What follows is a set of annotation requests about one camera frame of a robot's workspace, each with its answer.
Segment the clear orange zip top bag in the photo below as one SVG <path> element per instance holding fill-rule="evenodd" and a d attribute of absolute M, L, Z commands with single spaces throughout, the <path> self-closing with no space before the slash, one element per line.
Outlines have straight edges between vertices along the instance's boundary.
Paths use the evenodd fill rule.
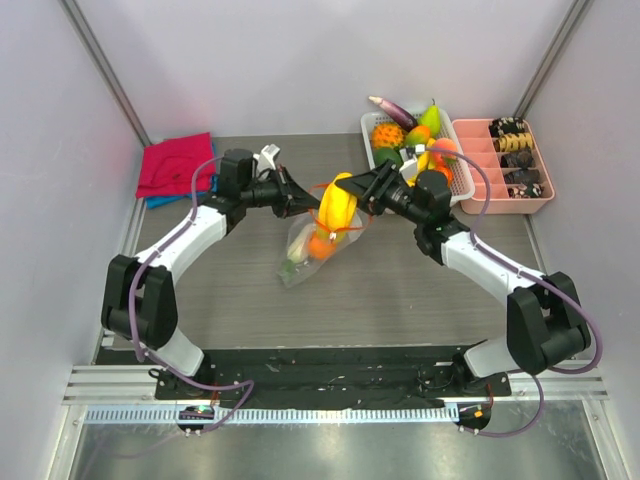
<path fill-rule="evenodd" d="M 371 224 L 372 217 L 358 209 L 357 198 L 336 185 L 350 176 L 341 173 L 332 182 L 310 189 L 315 199 L 321 192 L 320 205 L 297 218 L 289 229 L 277 269 L 286 288 L 314 275 L 331 257 L 358 240 Z"/>

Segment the white toy radish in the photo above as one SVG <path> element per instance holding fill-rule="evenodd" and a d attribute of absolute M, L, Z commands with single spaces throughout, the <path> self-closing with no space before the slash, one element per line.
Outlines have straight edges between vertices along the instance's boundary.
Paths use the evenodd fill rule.
<path fill-rule="evenodd" d="M 293 271 L 298 265 L 303 264 L 308 259 L 308 243 L 314 232 L 315 227 L 312 224 L 306 224 L 293 237 L 286 249 L 285 260 L 281 265 L 284 271 Z"/>

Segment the orange toy orange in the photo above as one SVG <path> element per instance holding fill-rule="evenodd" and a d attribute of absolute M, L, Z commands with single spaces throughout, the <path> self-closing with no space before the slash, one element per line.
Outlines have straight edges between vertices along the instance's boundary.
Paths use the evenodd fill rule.
<path fill-rule="evenodd" d="M 326 260 L 334 253 L 335 245 L 329 240 L 320 238 L 313 233 L 308 241 L 308 252 L 311 257 L 317 260 Z"/>

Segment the pink toy peach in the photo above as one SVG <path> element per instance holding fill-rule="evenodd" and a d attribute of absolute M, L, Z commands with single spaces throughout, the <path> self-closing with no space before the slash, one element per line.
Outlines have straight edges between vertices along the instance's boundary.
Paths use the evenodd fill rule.
<path fill-rule="evenodd" d="M 457 156 L 454 155 L 454 152 L 458 151 L 457 145 L 450 138 L 434 139 L 429 148 L 436 163 L 449 164 L 457 160 Z"/>

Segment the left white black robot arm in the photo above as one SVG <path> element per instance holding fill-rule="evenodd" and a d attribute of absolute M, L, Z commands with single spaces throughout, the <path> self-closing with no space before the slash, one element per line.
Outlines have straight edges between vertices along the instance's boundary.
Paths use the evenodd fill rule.
<path fill-rule="evenodd" d="M 178 326 L 178 280 L 232 232 L 248 209 L 269 207 L 276 217 L 288 218 L 319 204 L 278 163 L 279 153 L 278 146 L 269 144 L 258 153 L 231 149 L 210 160 L 215 169 L 210 188 L 193 193 L 187 216 L 152 246 L 109 263 L 102 326 L 130 341 L 138 361 L 151 359 L 170 370 L 190 398 L 211 391 L 213 368 Z"/>

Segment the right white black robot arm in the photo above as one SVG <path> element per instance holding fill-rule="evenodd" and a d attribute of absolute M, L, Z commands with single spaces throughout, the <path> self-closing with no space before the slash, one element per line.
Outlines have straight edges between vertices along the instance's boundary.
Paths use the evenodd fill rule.
<path fill-rule="evenodd" d="M 426 170 L 408 185 L 395 164 L 386 162 L 336 185 L 368 214 L 390 210 L 414 223 L 424 255 L 463 274 L 505 308 L 503 336 L 455 357 L 451 380 L 460 393 L 477 393 L 498 373 L 537 375 L 590 347 L 591 333 L 571 278 L 525 268 L 477 238 L 452 214 L 451 191 L 442 173 Z"/>

